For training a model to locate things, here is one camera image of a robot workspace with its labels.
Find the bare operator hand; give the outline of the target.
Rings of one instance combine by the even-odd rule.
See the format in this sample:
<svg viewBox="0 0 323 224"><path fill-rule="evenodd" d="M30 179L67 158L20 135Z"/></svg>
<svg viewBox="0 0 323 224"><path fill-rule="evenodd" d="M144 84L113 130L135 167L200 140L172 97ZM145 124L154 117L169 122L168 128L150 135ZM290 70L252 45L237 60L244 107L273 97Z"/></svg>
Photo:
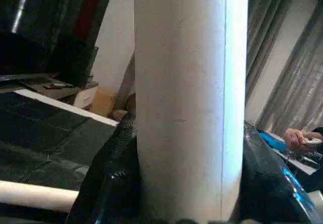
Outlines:
<svg viewBox="0 0 323 224"><path fill-rule="evenodd" d="M285 143L290 151L306 151L306 139L303 133L296 129L287 129L285 132Z"/></svg>

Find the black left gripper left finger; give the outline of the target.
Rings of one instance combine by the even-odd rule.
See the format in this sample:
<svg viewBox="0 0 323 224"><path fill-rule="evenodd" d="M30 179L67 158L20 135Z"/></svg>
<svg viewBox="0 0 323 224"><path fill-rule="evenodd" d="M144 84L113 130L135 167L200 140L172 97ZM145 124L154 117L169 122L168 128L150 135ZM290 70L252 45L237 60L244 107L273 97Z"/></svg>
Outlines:
<svg viewBox="0 0 323 224"><path fill-rule="evenodd" d="M95 155L66 223L121 223L138 215L141 177L136 113L125 114Z"/></svg>

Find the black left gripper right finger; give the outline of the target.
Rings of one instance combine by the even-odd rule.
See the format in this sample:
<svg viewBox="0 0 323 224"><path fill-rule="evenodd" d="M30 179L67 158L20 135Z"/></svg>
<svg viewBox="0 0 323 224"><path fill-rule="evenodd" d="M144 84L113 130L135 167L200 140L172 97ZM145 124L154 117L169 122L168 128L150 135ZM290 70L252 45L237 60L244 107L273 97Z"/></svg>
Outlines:
<svg viewBox="0 0 323 224"><path fill-rule="evenodd" d="M238 210L241 221L318 222L313 201L282 158L249 123L244 125Z"/></svg>

